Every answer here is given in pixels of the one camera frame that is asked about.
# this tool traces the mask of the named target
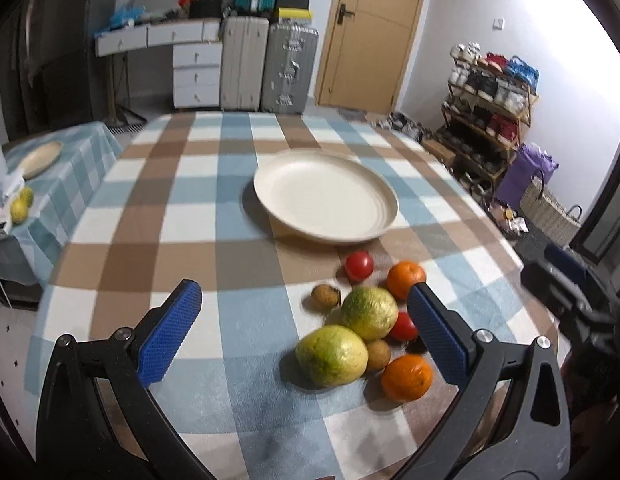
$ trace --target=wooden door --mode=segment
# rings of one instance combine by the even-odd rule
[[[339,0],[319,104],[388,113],[410,54],[420,0]]]

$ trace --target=metal screw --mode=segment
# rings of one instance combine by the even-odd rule
[[[128,327],[119,328],[116,332],[114,332],[114,337],[119,341],[127,341],[132,337],[132,329]]]
[[[57,344],[58,346],[67,346],[67,345],[69,345],[69,344],[70,344],[70,341],[71,341],[71,340],[72,340],[72,337],[71,337],[71,336],[69,336],[69,335],[67,335],[67,334],[65,334],[65,335],[62,335],[61,337],[59,337],[59,338],[56,340],[56,344]]]
[[[541,348],[550,348],[552,346],[550,340],[544,335],[536,338],[536,344],[538,344]]]
[[[482,343],[489,343],[494,339],[492,332],[489,330],[481,329],[476,331],[476,338]]]

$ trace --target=cherry tomato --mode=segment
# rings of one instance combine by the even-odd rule
[[[375,270],[375,262],[367,251],[357,251],[347,257],[344,268],[351,282],[362,282]]]
[[[390,335],[397,341],[408,342],[419,336],[419,331],[414,326],[410,315],[407,312],[399,312],[399,318],[396,320],[394,328],[390,331]]]

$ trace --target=red shoe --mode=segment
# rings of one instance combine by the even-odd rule
[[[489,136],[496,137],[501,131],[501,121],[499,120],[499,115],[494,114],[490,120],[490,124],[485,128],[485,133]]]
[[[485,56],[487,64],[499,72],[503,72],[503,68],[508,64],[508,60],[501,54],[493,54],[488,52]]]
[[[505,117],[498,116],[501,123],[501,129],[499,131],[499,142],[507,148],[512,148],[517,144],[519,140],[517,138],[517,125],[514,121],[510,121]]]

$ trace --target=round plate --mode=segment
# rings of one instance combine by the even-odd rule
[[[259,167],[254,190],[274,218],[332,244],[377,238],[399,211],[396,193],[382,176],[321,150],[279,153]]]
[[[18,168],[23,171],[23,179],[30,180],[47,170],[61,156],[62,149],[63,143],[55,140],[28,153],[18,165]]]

